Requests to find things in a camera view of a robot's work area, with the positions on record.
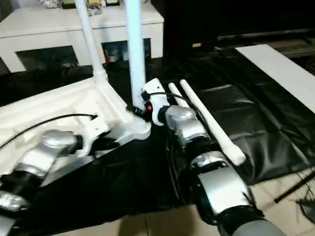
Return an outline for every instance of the white connector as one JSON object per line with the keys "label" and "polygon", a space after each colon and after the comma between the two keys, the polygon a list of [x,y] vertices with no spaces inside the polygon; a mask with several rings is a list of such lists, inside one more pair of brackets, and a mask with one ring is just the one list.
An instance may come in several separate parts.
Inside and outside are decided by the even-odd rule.
{"label": "white connector", "polygon": [[[161,82],[155,78],[146,83],[145,90],[148,94],[154,92],[165,92]],[[167,96],[163,94],[157,94],[150,97],[150,102],[153,107],[152,121],[158,126],[163,126],[164,124],[158,120],[158,112],[163,106],[169,106],[167,101]]]}

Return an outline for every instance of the dark wall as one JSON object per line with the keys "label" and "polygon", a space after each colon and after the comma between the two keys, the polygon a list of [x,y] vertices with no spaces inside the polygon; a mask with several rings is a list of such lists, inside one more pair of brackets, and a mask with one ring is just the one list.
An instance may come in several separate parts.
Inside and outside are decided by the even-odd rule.
{"label": "dark wall", "polygon": [[[315,28],[308,1],[151,0],[164,17],[165,53],[211,50],[218,36]],[[201,42],[200,48],[192,44]]]}

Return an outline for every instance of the black plastic sheet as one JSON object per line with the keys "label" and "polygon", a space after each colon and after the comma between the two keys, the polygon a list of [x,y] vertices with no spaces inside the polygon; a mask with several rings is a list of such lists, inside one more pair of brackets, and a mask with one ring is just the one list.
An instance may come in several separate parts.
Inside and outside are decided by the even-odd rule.
{"label": "black plastic sheet", "polygon": [[[189,82],[247,155],[237,171],[248,184],[314,165],[315,114],[235,50],[146,63],[147,81]],[[131,103],[128,63],[105,67],[110,84]],[[90,66],[3,76],[1,104],[91,76]],[[182,206],[185,191],[178,181],[187,162],[177,153],[169,156],[166,136],[163,127],[154,126],[147,140],[132,141],[42,188],[21,229],[32,235],[56,234]]]}

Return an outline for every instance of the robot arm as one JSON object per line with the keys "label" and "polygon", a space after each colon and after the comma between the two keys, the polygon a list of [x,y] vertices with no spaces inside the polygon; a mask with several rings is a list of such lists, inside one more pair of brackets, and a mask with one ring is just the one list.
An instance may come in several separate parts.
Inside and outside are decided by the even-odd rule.
{"label": "robot arm", "polygon": [[[156,91],[147,89],[147,93],[152,92]],[[171,130],[190,162],[192,194],[201,219],[217,226],[222,236],[285,236],[263,218],[250,188],[214,145],[196,112],[170,106],[163,95],[150,101],[153,122]]]}
{"label": "robot arm", "polygon": [[82,148],[82,136],[48,130],[34,148],[24,153],[11,174],[0,177],[0,236],[8,235],[30,206],[56,159]]}

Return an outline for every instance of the white tube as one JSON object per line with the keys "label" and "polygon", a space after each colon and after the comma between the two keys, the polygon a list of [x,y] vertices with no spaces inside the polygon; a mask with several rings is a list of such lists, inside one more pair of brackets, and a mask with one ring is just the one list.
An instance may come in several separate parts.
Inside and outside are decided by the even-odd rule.
{"label": "white tube", "polygon": [[141,93],[146,84],[142,39],[141,0],[125,0],[128,29],[129,70],[132,103],[144,110]]}
{"label": "white tube", "polygon": [[[169,90],[171,90],[171,92],[173,94],[176,94],[176,95],[179,95],[179,96],[182,96],[181,95],[181,92],[179,92],[179,90],[177,89],[176,85],[174,83],[169,83],[168,84],[168,88]],[[188,103],[178,97],[174,97],[177,104],[180,106],[180,107],[189,107]]]}
{"label": "white tube", "polygon": [[89,21],[89,15],[88,15],[88,10],[86,6],[86,1],[85,0],[75,0],[75,5],[78,9],[81,25],[82,25],[82,30],[83,30],[83,35],[85,38],[85,42],[87,44],[87,47],[89,49],[91,59],[92,59],[92,66],[93,66],[93,75],[96,79],[107,79],[107,74],[105,69],[103,68],[103,65],[100,61],[98,52],[97,52],[97,47],[95,43],[95,39],[93,36],[93,31],[92,27]]}
{"label": "white tube", "polygon": [[239,166],[246,160],[244,153],[241,149],[234,145],[229,139],[227,134],[223,131],[221,126],[217,123],[205,105],[201,102],[196,93],[192,90],[186,80],[180,81],[181,86],[183,87],[185,93],[189,99],[194,103],[194,105],[201,111],[205,117],[210,131],[213,133],[217,139],[223,153],[233,162],[234,165]]}

